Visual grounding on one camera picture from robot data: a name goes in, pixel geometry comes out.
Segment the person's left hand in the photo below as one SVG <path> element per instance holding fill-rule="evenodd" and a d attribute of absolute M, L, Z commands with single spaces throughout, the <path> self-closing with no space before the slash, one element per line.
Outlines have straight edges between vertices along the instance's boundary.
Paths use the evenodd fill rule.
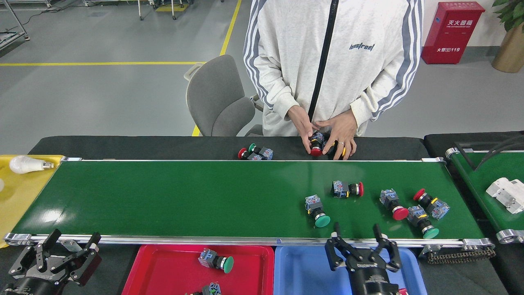
<path fill-rule="evenodd" d="M 344 160 L 347 160 L 356 152 L 354 136 L 357 130 L 357 122 L 352 110 L 343 112 L 329 120 L 316 122 L 316 128 L 319 129 L 320 127 L 331 127 L 331 134 L 323 149 L 323 154 L 328 153 L 335 141 L 338 144 L 335 148 L 334 160 L 338 160 L 343 151 L 345 151 Z"/>

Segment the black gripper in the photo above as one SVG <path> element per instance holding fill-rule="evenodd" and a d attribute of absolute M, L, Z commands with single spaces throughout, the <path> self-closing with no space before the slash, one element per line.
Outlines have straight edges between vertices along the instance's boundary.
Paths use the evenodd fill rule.
<path fill-rule="evenodd" d="M 389 281 L 387 270 L 397 272 L 401 268 L 400 254 L 397 243 L 389 240 L 374 224 L 373 233 L 378 246 L 370 254 L 370 260 L 361 261 L 361 253 L 344 241 L 340 235 L 339 223 L 335 223 L 334 231 L 325 243 L 325 251 L 331 271 L 337 267 L 346 267 L 354 295 L 397 295 L 398 284 Z M 386 249 L 389 261 L 386 263 L 380 252 Z"/>
<path fill-rule="evenodd" d="M 8 244 L 24 246 L 9 274 L 17 278 L 1 288 L 2 295 L 61 295 L 68 281 L 81 286 L 86 285 L 102 261 L 98 243 L 100 233 L 94 233 L 84 247 L 74 240 L 65 240 L 61 244 L 69 251 L 69 256 L 53 256 L 49 261 L 50 250 L 61 232 L 55 229 L 39 243 L 32 243 L 30 234 L 8 233 Z M 50 273 L 49 278 L 26 276 L 30 267 L 36 263 L 37 272 Z"/>

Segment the person's right hand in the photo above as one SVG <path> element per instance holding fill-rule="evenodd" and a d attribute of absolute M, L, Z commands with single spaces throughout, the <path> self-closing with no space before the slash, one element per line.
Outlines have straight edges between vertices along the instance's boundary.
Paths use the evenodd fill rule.
<path fill-rule="evenodd" d="M 306 112 L 306 110 L 298 105 L 291 106 L 287 111 L 287 116 L 292 120 L 296 130 L 303 141 L 303 145 L 308 154 L 311 153 L 311 143 L 309 138 L 313 136 L 313 131 L 317 128 Z"/>

